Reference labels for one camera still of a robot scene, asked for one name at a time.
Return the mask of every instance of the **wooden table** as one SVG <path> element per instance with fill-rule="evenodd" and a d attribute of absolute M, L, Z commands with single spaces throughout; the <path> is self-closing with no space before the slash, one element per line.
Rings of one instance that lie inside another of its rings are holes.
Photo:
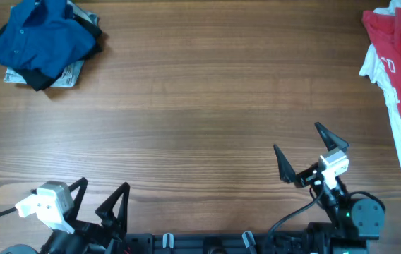
<path fill-rule="evenodd" d="M 81 4 L 99 14 L 104 51 L 71 90 L 4 84 L 0 211 L 48 180 L 89 181 L 79 218 L 124 181 L 130 232 L 265 232 L 308 203 L 279 180 L 277 143 L 297 171 L 325 152 L 313 123 L 348 140 L 350 191 L 388 211 L 372 253 L 401 253 L 401 171 L 382 91 L 357 74 L 380 1 Z M 9 5 L 0 5 L 0 27 Z M 318 207 L 284 225 L 327 221 Z M 39 248 L 36 217 L 0 218 L 0 251 Z"/>

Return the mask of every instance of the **white cloth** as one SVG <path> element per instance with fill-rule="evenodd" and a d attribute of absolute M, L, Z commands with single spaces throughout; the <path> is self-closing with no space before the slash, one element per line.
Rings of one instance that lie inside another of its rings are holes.
<path fill-rule="evenodd" d="M 88 11 L 82 10 L 76 4 L 72 3 L 70 0 L 67 1 L 67 4 L 72 6 L 73 14 L 80 16 L 82 19 L 97 25 L 98 17 L 97 14 L 91 13 Z M 64 71 L 50 87 L 59 87 L 59 88 L 70 88 L 73 87 L 80 75 L 81 68 L 83 67 L 84 60 L 76 61 L 75 63 L 71 63 L 67 67 L 65 67 Z M 7 68 L 6 75 L 4 76 L 5 83 L 18 83 L 18 84 L 26 84 L 25 79 L 16 73 L 12 68 Z"/>
<path fill-rule="evenodd" d="M 375 13 L 383 15 L 395 15 L 395 8 L 401 8 L 401 0 L 392 0 L 388 8 L 377 8 Z M 392 87 L 389 76 L 385 72 L 383 62 L 380 60 L 373 45 L 370 45 L 365 62 L 362 66 L 360 76 L 368 76 L 372 83 L 378 84 L 384 91 L 385 105 L 389 111 L 390 126 L 392 127 L 393 139 L 397 149 L 398 160 L 401 167 L 401 116 L 398 112 L 397 91 Z"/>

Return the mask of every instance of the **blue shirt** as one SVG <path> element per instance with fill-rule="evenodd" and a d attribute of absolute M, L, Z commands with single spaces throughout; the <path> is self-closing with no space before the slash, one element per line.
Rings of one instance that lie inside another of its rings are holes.
<path fill-rule="evenodd" d="M 68 15 L 67 0 L 23 0 L 13 7 L 0 36 L 0 64 L 40 70 L 56 78 L 66 66 L 83 58 L 94 37 Z"/>

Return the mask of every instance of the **wood grain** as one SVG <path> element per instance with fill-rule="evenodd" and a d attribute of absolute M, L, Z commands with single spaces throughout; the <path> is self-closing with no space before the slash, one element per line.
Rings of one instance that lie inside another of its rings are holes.
<path fill-rule="evenodd" d="M 325 152 L 320 121 L 352 146 L 343 176 L 388 207 L 372 253 L 401 253 L 401 172 L 382 91 L 357 73 L 363 10 L 380 1 L 81 4 L 99 14 L 104 51 L 71 90 L 4 84 L 0 211 L 48 180 L 89 181 L 80 219 L 131 184 L 129 231 L 265 232 L 309 202 L 281 183 L 272 145 L 296 170 Z M 0 27 L 9 5 L 0 5 Z M 317 207 L 288 221 L 327 221 Z M 0 251 L 39 248 L 35 217 L 0 218 Z"/>

